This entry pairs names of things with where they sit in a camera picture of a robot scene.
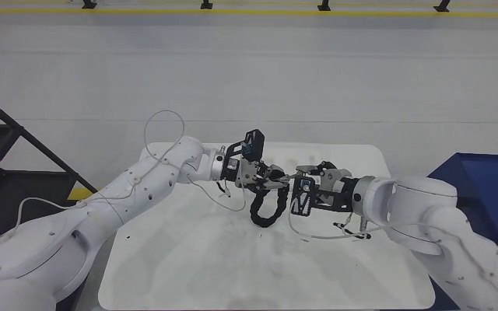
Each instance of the black metal frame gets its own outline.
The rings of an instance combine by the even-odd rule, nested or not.
[[[438,12],[450,12],[449,9],[447,9],[448,5],[450,4],[450,0],[443,0],[438,6],[434,6],[436,11]]]
[[[328,0],[322,0],[321,4],[317,6],[318,11],[330,11],[330,6],[328,6]]]
[[[212,3],[209,0],[202,0],[201,9],[212,9]]]
[[[32,136],[21,124],[17,123],[12,119],[4,110],[0,109],[0,120],[2,120],[9,128],[10,132],[5,138],[5,143],[0,145],[0,160],[7,154],[14,143],[19,137],[26,139],[31,145],[40,150],[44,155],[46,155],[55,164],[61,167],[65,172],[67,172],[72,178],[82,184],[86,189],[90,190],[92,193],[96,193],[97,189],[92,186],[88,181],[81,177],[75,170],[73,170],[69,165],[67,165],[61,158],[56,156],[47,146],[42,144],[37,138]]]
[[[96,3],[92,2],[92,0],[83,0],[83,3],[82,9],[93,9],[96,7]]]

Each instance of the metal bracket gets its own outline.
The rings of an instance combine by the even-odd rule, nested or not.
[[[202,1],[201,9],[212,9],[212,3],[209,3],[209,0]]]

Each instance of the cable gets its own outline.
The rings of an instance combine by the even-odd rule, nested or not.
[[[70,208],[74,208],[74,206],[70,206],[70,207],[64,207],[64,206],[61,206],[61,205],[58,205],[58,204],[55,204],[54,202],[50,202],[49,200],[45,200],[45,199],[42,199],[42,198],[39,198],[39,197],[27,197],[25,198],[24,200],[21,201],[21,204],[19,204],[19,210],[17,212],[17,222],[16,222],[16,226],[12,229],[12,231],[9,231],[11,232],[9,234],[9,237],[13,237],[14,234],[16,233],[17,229],[19,228],[19,225],[21,224],[21,215],[23,213],[23,206],[24,206],[24,203],[26,203],[27,201],[29,200],[36,200],[36,201],[42,201],[42,202],[45,202],[45,203],[48,203],[50,205],[54,205],[56,208],[60,208],[60,209],[70,209]]]
[[[160,114],[162,112],[169,112],[169,113],[172,113],[172,114],[175,114],[181,121],[181,134],[180,136],[178,137],[178,139],[171,145],[171,147],[169,147],[164,153],[163,155],[160,157],[160,159],[156,158],[149,150],[149,146],[147,144],[147,126],[149,126],[149,122],[153,119],[153,117],[155,117],[157,114]],[[164,158],[164,156],[171,150],[173,149],[174,146],[177,145],[178,142],[180,142],[181,138],[184,137],[184,133],[185,133],[185,121],[184,119],[181,117],[180,114],[172,111],[172,110],[161,110],[161,111],[157,111],[155,114],[153,114],[148,120],[147,120],[147,123],[145,125],[145,127],[143,128],[143,142],[146,144],[146,150],[147,150],[147,153],[149,153],[150,156],[152,156],[154,159],[157,160],[157,162],[161,162],[161,160]]]
[[[341,227],[342,235],[344,235],[344,236],[346,235],[345,227],[351,222],[352,214],[353,214],[353,212],[349,213],[348,218],[345,220],[344,225]]]
[[[245,192],[245,188],[244,188],[244,184],[242,183],[242,155],[240,155],[240,165],[239,165],[240,169],[239,169],[239,179],[240,179],[240,186],[242,187],[242,197],[244,198],[244,205],[242,205],[242,208],[240,209],[233,209],[233,208],[229,208],[228,206],[225,206],[221,203],[219,203],[217,200],[213,199],[211,197],[211,195],[208,194],[208,191],[206,191],[206,189],[204,189],[203,186],[201,186],[200,184],[198,183],[195,183],[188,175],[188,173],[182,171],[185,176],[188,178],[188,180],[190,180],[190,183],[192,183],[193,185],[199,187],[202,189],[202,191],[204,191],[205,195],[207,195],[211,201],[215,202],[217,205],[221,206],[222,208],[226,208],[227,210],[229,211],[242,211],[246,208],[246,203],[247,203],[247,200],[246,200],[246,192]]]
[[[169,112],[169,113],[172,113],[172,114],[175,114],[178,118],[180,118],[180,121],[181,121],[181,134],[180,136],[178,136],[177,140],[171,145],[171,147],[169,147],[164,153],[163,155],[158,159],[156,158],[149,150],[149,146],[147,144],[147,127],[149,126],[149,123],[150,121],[157,115],[157,114],[161,114],[162,112]],[[146,125],[145,127],[143,128],[143,141],[144,143],[146,144],[146,150],[147,150],[147,153],[149,153],[150,156],[152,156],[154,159],[157,160],[156,164],[154,164],[145,174],[143,174],[141,177],[140,177],[140,181],[143,180],[143,178],[145,176],[147,176],[147,174],[149,174],[153,169],[155,169],[159,163],[161,163],[161,159],[164,159],[164,156],[171,150],[173,149],[174,146],[176,146],[178,144],[178,142],[180,142],[181,138],[184,137],[184,133],[185,133],[185,121],[184,119],[181,117],[180,114],[172,111],[172,110],[160,110],[160,111],[157,111],[156,113],[154,113],[152,116],[150,116],[150,118],[147,120],[146,122]],[[176,169],[180,170],[183,172],[183,170],[179,167],[176,167],[174,166],[173,164],[170,164],[168,163],[169,165],[175,167]],[[96,200],[123,200],[123,199],[127,199],[129,197],[131,197],[131,195],[133,194],[133,192],[135,191],[135,188],[137,187],[137,183],[135,183],[133,185],[133,187],[131,188],[130,190],[130,193],[125,195],[124,197],[94,197],[93,199],[89,199],[89,200],[85,200],[85,204],[88,204],[89,202],[91,201],[96,201]]]
[[[431,229],[436,229],[436,230],[439,230],[440,232],[448,235],[448,236],[451,236],[451,237],[454,237],[458,240],[460,240],[460,238],[458,236],[455,236],[449,232],[446,232],[445,230],[442,230],[440,228],[437,228],[433,225],[427,225],[425,223],[418,223],[418,222],[414,222],[414,223],[391,223],[389,225],[380,225],[378,226],[377,228],[373,228],[373,229],[368,229],[368,230],[365,230],[365,231],[362,231],[362,232],[357,232],[357,233],[353,233],[353,234],[347,234],[347,235],[344,235],[344,236],[313,236],[313,235],[309,235],[309,234],[306,234],[306,233],[301,233],[299,231],[296,230],[296,228],[294,228],[291,220],[290,220],[290,211],[292,209],[292,206],[293,204],[295,203],[295,200],[294,199],[290,204],[291,204],[291,208],[289,209],[289,226],[290,228],[297,234],[299,234],[300,236],[305,236],[307,238],[311,238],[311,239],[348,239],[348,238],[352,238],[352,237],[355,237],[355,236],[361,236],[361,235],[364,235],[366,233],[372,233],[372,232],[376,232],[376,231],[380,231],[380,230],[384,230],[384,229],[387,229],[387,228],[393,228],[393,227],[400,227],[400,226],[406,226],[406,225],[423,225],[427,228],[431,228]]]

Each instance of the blue platform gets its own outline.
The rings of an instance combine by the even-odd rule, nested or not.
[[[455,153],[429,177],[455,186],[457,207],[467,215],[474,232],[498,242],[498,155]],[[430,310],[458,309],[436,283],[433,285],[436,302]]]

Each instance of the yellow stripe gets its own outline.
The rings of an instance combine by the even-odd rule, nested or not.
[[[18,5],[18,4],[68,4],[67,0],[0,0],[0,5]],[[141,5],[197,5],[199,1],[140,1]],[[315,2],[288,2],[288,1],[214,1],[219,5],[315,5]],[[330,6],[345,6],[345,7],[432,7],[430,3],[340,3],[329,2]],[[498,7],[498,3],[452,3],[451,8],[465,7],[465,8],[478,8],[478,7]]]
[[[196,5],[199,1],[141,1],[142,5]],[[251,0],[241,0],[241,1],[223,1],[223,0],[215,0],[213,1],[215,5],[316,5],[319,2],[269,2],[269,1],[251,1]],[[433,7],[431,3],[409,3],[409,4],[401,4],[401,3],[335,3],[329,2],[330,6],[369,6],[369,7]],[[498,3],[455,3],[451,4],[451,7],[493,7],[498,6]]]
[[[91,195],[92,193],[86,188],[74,188],[71,190],[68,200],[76,200],[76,201],[84,200],[90,197]]]
[[[369,11],[292,11],[254,9],[0,9],[3,14],[66,13],[66,14],[214,14],[214,15],[288,15],[288,16],[378,16],[421,17],[446,16],[466,18],[498,18],[498,12],[369,12]]]

